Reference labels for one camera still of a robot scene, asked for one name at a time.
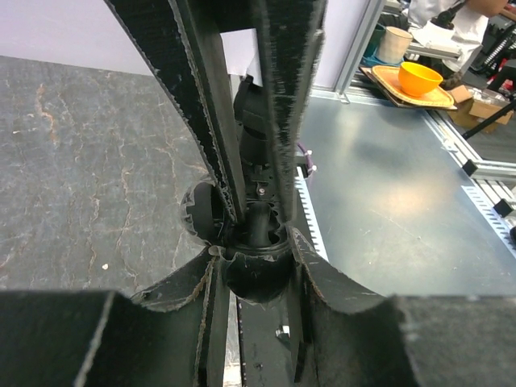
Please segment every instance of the gray marble table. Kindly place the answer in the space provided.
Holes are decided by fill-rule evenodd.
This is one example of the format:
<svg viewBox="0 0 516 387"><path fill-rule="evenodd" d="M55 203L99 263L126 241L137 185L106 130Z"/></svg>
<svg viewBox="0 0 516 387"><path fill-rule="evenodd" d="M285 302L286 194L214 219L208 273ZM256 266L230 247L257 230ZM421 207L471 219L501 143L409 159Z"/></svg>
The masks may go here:
<svg viewBox="0 0 516 387"><path fill-rule="evenodd" d="M8 57L0 77L0 289L131 296L200 252L178 210L206 170L154 78Z"/></svg>

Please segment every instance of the orange plate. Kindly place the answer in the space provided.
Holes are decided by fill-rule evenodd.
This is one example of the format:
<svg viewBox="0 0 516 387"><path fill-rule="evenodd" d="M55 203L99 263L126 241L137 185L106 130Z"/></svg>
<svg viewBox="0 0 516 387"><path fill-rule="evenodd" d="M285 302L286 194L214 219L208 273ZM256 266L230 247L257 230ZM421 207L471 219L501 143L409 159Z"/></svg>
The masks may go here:
<svg viewBox="0 0 516 387"><path fill-rule="evenodd" d="M430 93L421 97L411 97L403 93L400 81L397 79L399 68L389 66L374 66L371 69L372 75L394 96L404 102L412 103L417 106L429 107L453 107L453 97L446 91L437 87Z"/></svg>

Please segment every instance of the beige cup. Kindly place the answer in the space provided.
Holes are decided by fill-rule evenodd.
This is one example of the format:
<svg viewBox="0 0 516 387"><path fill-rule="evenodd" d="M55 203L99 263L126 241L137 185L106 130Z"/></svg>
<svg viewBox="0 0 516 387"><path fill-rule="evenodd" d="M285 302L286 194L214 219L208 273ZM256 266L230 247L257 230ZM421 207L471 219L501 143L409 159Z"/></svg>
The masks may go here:
<svg viewBox="0 0 516 387"><path fill-rule="evenodd" d="M377 58L393 65L401 62L412 39L412 35L407 31L396 27L387 27L377 49Z"/></svg>

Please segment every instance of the cardboard box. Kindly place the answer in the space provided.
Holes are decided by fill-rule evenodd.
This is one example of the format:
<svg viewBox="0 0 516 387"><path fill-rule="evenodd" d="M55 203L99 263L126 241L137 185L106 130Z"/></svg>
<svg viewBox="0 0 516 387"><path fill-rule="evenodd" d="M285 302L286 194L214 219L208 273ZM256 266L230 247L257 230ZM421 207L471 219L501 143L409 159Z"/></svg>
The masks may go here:
<svg viewBox="0 0 516 387"><path fill-rule="evenodd" d="M453 97L455 104L467 101L473 97L464 85L456 87L453 90L448 91L448 93Z"/></svg>
<svg viewBox="0 0 516 387"><path fill-rule="evenodd" d="M504 101L499 94L490 90L481 91L479 89L459 86L449 93L456 101L457 110L449 111L448 114L454 123L464 129L474 128L508 103ZM513 111L500 117L495 123L487 126L484 132L490 133L494 131L499 123L506 125L512 116Z"/></svg>
<svg viewBox="0 0 516 387"><path fill-rule="evenodd" d="M470 115L469 111L471 109L471 106L473 105L473 100L470 99L468 102L460 104L458 106L458 110L455 111L448 111L448 115L450 116L453 123L456 125L464 128L464 129L473 129L476 125L484 121L484 119L481 119L479 117L475 117L474 115ZM491 133L497 128L497 123L492 123L488 125L483 132L484 133Z"/></svg>

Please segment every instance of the wooden tray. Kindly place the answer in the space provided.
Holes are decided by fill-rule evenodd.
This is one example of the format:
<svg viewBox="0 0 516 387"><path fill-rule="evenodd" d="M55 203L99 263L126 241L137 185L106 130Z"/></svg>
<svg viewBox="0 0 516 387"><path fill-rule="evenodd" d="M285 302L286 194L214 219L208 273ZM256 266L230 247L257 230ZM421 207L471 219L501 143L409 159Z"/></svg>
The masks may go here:
<svg viewBox="0 0 516 387"><path fill-rule="evenodd" d="M404 102L401 99L392 95L372 74L371 69L369 67L360 66L359 70L373 83L378 89L389 99L396 107L400 107L402 109L424 109L425 106L413 105L408 102ZM432 107L432 110L457 110L455 106L453 107Z"/></svg>
<svg viewBox="0 0 516 387"><path fill-rule="evenodd" d="M389 91L390 94L403 102L422 107L455 109L453 97L440 87L418 98L403 93L400 82L397 79L398 71L398 68L389 66L374 66L371 69L371 73L375 79Z"/></svg>

